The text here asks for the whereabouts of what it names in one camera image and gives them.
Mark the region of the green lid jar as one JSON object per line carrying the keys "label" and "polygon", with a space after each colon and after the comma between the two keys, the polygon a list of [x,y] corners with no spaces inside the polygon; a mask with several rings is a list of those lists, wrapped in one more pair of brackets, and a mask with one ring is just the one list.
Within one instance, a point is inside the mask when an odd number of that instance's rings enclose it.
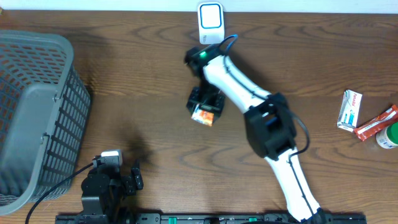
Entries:
{"label": "green lid jar", "polygon": [[394,123],[376,134],[376,142],[384,149],[396,148],[398,123]]}

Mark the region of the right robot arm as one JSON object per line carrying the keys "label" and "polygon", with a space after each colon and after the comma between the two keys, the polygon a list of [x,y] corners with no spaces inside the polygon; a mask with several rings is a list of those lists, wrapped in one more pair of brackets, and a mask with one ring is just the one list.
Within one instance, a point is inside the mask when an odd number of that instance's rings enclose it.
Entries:
{"label": "right robot arm", "polygon": [[212,126],[229,98],[244,116],[249,145],[273,170],[291,216],[300,223],[324,223],[324,211],[308,186],[295,143],[295,124],[304,132],[308,129],[289,109],[286,98],[253,83],[219,44],[190,49],[184,62],[200,79],[187,102],[192,119]]}

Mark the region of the white Panadol box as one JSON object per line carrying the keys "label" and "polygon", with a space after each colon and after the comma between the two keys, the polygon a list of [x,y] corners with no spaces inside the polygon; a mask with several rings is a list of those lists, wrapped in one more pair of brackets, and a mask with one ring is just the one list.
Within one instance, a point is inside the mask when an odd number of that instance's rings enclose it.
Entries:
{"label": "white Panadol box", "polygon": [[338,128],[353,132],[357,127],[362,94],[352,90],[345,90],[343,101],[336,125]]}

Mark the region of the orange small packet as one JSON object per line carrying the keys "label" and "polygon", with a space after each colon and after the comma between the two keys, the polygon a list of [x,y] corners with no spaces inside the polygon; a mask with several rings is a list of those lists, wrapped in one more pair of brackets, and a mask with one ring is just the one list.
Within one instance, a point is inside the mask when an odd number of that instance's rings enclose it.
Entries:
{"label": "orange small packet", "polygon": [[201,109],[200,105],[197,104],[193,110],[191,119],[197,123],[212,127],[215,115],[212,112]]}

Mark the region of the red Top chocolate bar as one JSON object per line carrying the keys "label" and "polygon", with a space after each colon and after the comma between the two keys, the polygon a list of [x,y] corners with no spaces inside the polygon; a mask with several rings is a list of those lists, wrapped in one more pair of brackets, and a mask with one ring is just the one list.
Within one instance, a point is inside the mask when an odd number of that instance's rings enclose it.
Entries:
{"label": "red Top chocolate bar", "polygon": [[354,133],[361,141],[365,141],[371,136],[382,131],[384,128],[397,122],[397,106],[392,105],[388,110],[379,116],[368,121],[361,127],[355,128]]}

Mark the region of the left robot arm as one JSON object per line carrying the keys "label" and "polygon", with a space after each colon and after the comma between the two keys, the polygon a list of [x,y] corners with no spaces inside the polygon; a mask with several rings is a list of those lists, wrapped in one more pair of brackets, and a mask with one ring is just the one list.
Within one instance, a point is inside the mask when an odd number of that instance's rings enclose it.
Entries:
{"label": "left robot arm", "polygon": [[93,159],[94,168],[81,184],[83,211],[75,223],[135,223],[136,218],[121,202],[144,188],[139,161],[134,161],[130,174],[122,176],[119,156]]}

